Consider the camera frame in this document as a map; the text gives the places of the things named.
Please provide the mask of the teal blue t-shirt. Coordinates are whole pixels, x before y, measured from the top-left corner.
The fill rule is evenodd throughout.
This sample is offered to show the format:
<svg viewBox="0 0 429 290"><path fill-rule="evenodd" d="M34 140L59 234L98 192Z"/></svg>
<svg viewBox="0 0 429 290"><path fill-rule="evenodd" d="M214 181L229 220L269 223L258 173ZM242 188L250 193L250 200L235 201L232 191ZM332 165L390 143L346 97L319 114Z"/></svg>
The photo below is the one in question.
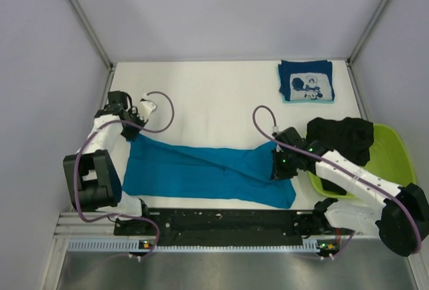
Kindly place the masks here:
<svg viewBox="0 0 429 290"><path fill-rule="evenodd" d="M140 135L131 142L123 189L129 195L243 200L288 209L289 179L271 178L274 143L254 149L170 145Z"/></svg>

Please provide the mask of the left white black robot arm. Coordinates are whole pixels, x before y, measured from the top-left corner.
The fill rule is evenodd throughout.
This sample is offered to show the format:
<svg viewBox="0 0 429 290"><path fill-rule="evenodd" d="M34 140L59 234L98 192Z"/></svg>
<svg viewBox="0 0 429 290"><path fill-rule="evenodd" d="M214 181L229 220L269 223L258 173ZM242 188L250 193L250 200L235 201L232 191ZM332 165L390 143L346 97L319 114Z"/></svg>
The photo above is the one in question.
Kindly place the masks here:
<svg viewBox="0 0 429 290"><path fill-rule="evenodd" d="M106 105L97 111L84 145L62 162L72 205L78 213L101 211L130 216L129 226L145 234L152 225L146 205L122 189L111 152L119 138L133 141L146 121L132 105L129 94L109 92Z"/></svg>

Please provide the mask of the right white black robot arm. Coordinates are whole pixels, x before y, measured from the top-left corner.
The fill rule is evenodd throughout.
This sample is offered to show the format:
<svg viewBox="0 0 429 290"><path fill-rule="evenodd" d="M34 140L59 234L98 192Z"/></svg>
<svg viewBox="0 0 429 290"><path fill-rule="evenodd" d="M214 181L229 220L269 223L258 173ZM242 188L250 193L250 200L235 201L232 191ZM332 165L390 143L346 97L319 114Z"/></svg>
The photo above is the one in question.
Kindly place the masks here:
<svg viewBox="0 0 429 290"><path fill-rule="evenodd" d="M308 142L293 127L272 137L277 145L273 150L276 177L307 171L335 183L362 202L356 206L331 198L321 203L322 211L312 218L318 232L345 228L375 236L402 257L420 251L428 236L428 199L420 186L401 186L378 177L330 145L319 140Z"/></svg>

